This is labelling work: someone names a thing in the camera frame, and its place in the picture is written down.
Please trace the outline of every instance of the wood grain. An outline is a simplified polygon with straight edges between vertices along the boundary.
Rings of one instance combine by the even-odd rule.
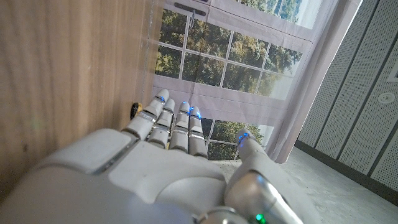
[[[151,98],[157,0],[0,0],[0,201],[54,150]]]

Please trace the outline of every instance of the green foliage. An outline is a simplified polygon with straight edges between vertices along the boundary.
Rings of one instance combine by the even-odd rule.
[[[302,0],[285,0],[282,5],[282,12],[280,17],[287,21],[296,23],[298,21],[297,14],[299,13]]]
[[[219,86],[224,62],[190,53],[185,54],[182,79],[186,81]]]
[[[280,79],[280,76],[264,72],[261,76],[258,95],[269,96],[272,93],[274,83]]]
[[[241,3],[260,11],[277,15],[281,1],[282,0],[241,0]]]
[[[244,128],[244,123],[216,120],[211,139],[236,143],[236,134]],[[263,136],[257,126],[250,125],[248,130],[261,142]],[[208,157],[210,160],[230,160],[234,159],[236,146],[223,143],[210,142],[208,146]]]
[[[235,32],[228,59],[261,68],[267,46],[265,41]]]
[[[292,71],[292,65],[300,61],[302,53],[271,44],[265,69],[277,73]]]
[[[225,70],[223,88],[254,93],[259,77],[260,71],[229,63]]]
[[[159,46],[156,60],[156,75],[178,78],[180,73],[181,51]]]
[[[225,58],[231,31],[195,19],[188,31],[187,49]]]
[[[164,9],[159,40],[166,44],[182,47],[186,23],[187,16]]]
[[[284,1],[286,10],[291,15],[298,13],[301,0]],[[242,0],[248,6],[262,9],[277,9],[280,0]],[[176,12],[164,10],[160,41],[182,47],[187,17]],[[187,48],[217,57],[225,58],[231,31],[207,22],[195,19],[193,29],[187,37]],[[269,43],[235,32],[233,35],[229,60],[261,68]],[[292,65],[299,62],[302,54],[271,44],[265,69],[277,73],[293,73]],[[168,47],[159,47],[155,73],[172,78],[178,78],[182,53]],[[219,86],[224,68],[224,61],[207,57],[186,54],[182,78],[191,82]],[[260,71],[238,65],[227,64],[223,88],[254,93]],[[269,96],[275,82],[280,76],[263,73],[260,80],[259,95]]]

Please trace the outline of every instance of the window pane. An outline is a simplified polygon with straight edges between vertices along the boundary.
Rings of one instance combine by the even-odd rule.
[[[271,44],[265,69],[294,77],[302,53]]]
[[[157,50],[156,75],[178,78],[180,73],[181,51],[159,46]]]
[[[241,0],[242,4],[272,15],[278,15],[281,2],[282,0]]]
[[[225,71],[223,88],[254,93],[259,77],[260,71],[229,63]]]
[[[285,0],[280,17],[294,24],[312,29],[321,0]]]
[[[267,46],[265,41],[235,32],[228,59],[261,68]]]
[[[220,86],[224,62],[186,53],[182,79],[212,86]]]
[[[244,128],[244,123],[216,120],[211,139],[236,143],[236,134],[242,128]]]
[[[265,149],[274,127],[268,125],[249,124],[248,130],[256,137],[257,142],[262,146],[262,148]]]
[[[228,29],[195,19],[188,32],[187,49],[225,58],[230,34]]]
[[[164,9],[159,40],[166,44],[182,47],[186,23],[187,16]]]
[[[232,160],[235,158],[236,146],[210,142],[207,150],[209,160]]]
[[[212,122],[213,122],[212,119],[207,119],[207,118],[201,119],[201,128],[203,130],[203,135],[205,139],[209,137]]]
[[[269,96],[278,100],[285,100],[292,85],[293,78],[283,77],[264,72],[261,76],[257,94]]]

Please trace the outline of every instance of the gray wall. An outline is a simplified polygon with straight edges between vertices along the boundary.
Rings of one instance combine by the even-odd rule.
[[[398,191],[395,0],[364,0],[328,69],[299,141]]]

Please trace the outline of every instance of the green led light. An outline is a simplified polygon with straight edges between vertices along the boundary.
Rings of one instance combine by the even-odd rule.
[[[266,219],[264,218],[263,214],[257,214],[256,215],[256,220],[259,224],[265,224],[266,223]]]

